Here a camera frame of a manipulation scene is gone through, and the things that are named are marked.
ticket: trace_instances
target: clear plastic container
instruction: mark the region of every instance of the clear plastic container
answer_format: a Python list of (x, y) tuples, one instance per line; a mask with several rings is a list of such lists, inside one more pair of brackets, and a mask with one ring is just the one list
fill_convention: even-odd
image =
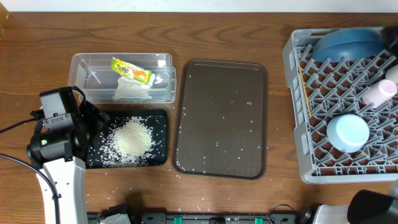
[[(112, 58), (151, 70), (155, 80), (150, 89), (117, 90), (120, 75), (111, 70)], [(80, 53), (72, 58), (69, 81), (92, 103), (172, 103), (176, 73), (172, 56), (154, 53)]]

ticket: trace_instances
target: white cup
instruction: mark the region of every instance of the white cup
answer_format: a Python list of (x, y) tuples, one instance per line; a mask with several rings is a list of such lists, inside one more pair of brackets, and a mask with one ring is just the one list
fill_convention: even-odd
[(369, 127), (359, 116), (345, 114), (333, 118), (326, 128), (329, 142), (341, 152), (356, 152), (369, 139)]
[(380, 105), (390, 100), (397, 93), (397, 85), (390, 80), (381, 80), (371, 86), (370, 91), (362, 97), (368, 105), (374, 103), (372, 108), (378, 108)]
[(398, 65), (390, 68), (386, 72), (386, 79), (393, 81), (396, 85), (398, 85)]

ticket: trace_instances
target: green connector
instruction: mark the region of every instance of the green connector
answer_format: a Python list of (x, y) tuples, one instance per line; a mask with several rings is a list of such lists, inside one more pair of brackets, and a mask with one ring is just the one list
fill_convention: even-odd
[(255, 218), (254, 219), (254, 224), (262, 224), (263, 223), (263, 219), (262, 218)]
[(182, 224), (182, 217), (174, 217), (174, 224)]

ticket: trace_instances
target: dish rack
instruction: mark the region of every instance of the dish rack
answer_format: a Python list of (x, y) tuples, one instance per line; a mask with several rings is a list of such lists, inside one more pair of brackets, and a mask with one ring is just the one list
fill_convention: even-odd
[[(295, 30), (282, 51), (286, 84), (294, 107), (294, 139), (300, 177), (307, 184), (395, 181), (398, 179), (398, 96), (376, 109), (366, 105), (362, 96), (398, 62), (386, 50), (356, 61), (314, 61), (313, 46), (325, 35), (338, 30)], [(311, 118), (297, 67), (299, 63)], [(356, 114), (370, 128), (369, 140), (358, 152), (342, 153), (326, 136), (328, 122), (341, 114)]]

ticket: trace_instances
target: wooden table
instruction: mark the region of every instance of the wooden table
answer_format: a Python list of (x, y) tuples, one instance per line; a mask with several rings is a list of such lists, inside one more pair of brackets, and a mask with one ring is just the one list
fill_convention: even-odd
[[(0, 42), (0, 128), (29, 118), (30, 111), (40, 107), (40, 91), (65, 86), (76, 53), (167, 52), (173, 57), (178, 84), (183, 65), (193, 58), (260, 63), (269, 73), (264, 177), (255, 181), (177, 177), (180, 174), (170, 164), (177, 97), (175, 103), (161, 106), (171, 124), (167, 162), (160, 167), (88, 170), (88, 211), (123, 202), (138, 212), (195, 213), (267, 213), (280, 203), (301, 211), (315, 202), (344, 205), (361, 189), (387, 193), (391, 183), (307, 185), (300, 180), (282, 48), (295, 29), (387, 26), (396, 25), (397, 19), (397, 14), (11, 13)], [(102, 108), (129, 110), (131, 105)], [(1, 134), (0, 152), (29, 161), (26, 145), (33, 128), (29, 123)], [(35, 174), (5, 160), (0, 168), (0, 223), (43, 223)]]

